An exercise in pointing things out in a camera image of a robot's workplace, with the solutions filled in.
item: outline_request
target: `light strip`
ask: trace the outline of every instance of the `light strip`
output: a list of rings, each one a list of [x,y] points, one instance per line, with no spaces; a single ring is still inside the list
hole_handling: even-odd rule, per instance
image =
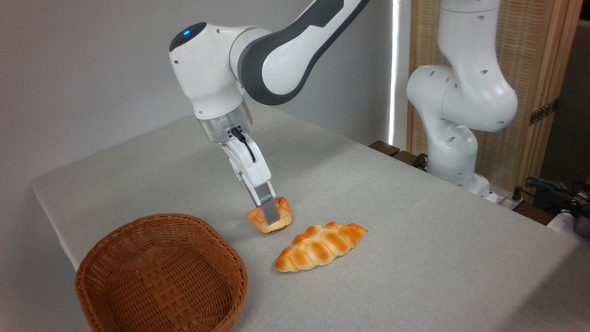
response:
[[[399,3],[393,3],[392,30],[391,30],[391,97],[389,98],[389,131],[387,143],[394,144],[394,123],[395,123],[395,86],[398,76],[398,46],[399,46]]]

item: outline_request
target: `white robotic arm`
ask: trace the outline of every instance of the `white robotic arm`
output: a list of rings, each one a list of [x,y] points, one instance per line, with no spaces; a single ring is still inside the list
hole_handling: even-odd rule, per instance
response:
[[[497,132],[517,111],[517,97],[496,59],[500,0],[441,0],[438,47],[451,63],[422,66],[408,81],[408,100],[428,139],[428,172],[495,200],[475,174],[477,140],[469,130]]]
[[[266,105],[294,98],[319,57],[368,1],[315,0],[295,22],[273,33],[201,22],[170,44],[174,72],[206,137],[228,155],[269,224],[279,219],[276,195],[264,157],[248,135],[253,120],[242,87]]]

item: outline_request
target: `bread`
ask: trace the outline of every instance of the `bread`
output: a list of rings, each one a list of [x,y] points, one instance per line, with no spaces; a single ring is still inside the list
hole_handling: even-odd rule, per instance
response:
[[[291,213],[291,207],[289,206],[289,202],[284,197],[277,197],[274,199],[274,204],[277,206],[278,216],[281,218],[278,221],[269,225],[264,218],[264,213],[262,209],[257,207],[254,210],[248,211],[246,213],[246,218],[250,219],[250,222],[254,227],[263,233],[270,233],[275,230],[279,230],[284,228],[288,224],[291,223],[293,220],[293,214]]]
[[[354,248],[366,232],[354,223],[310,226],[283,250],[274,267],[281,272],[297,272],[329,264]]]

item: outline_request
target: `brown woven basket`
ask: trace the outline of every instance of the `brown woven basket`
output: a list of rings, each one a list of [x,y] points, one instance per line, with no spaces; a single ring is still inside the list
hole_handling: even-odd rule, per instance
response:
[[[234,248],[203,220],[155,214],[100,240],[75,287],[93,332],[229,331],[248,276]]]

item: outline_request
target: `braided bread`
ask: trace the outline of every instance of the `braided bread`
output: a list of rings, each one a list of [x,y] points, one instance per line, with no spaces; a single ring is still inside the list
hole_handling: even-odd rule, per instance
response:
[[[274,266],[280,272],[297,272],[329,264],[354,248],[365,233],[366,229],[354,223],[310,226],[283,250]]]

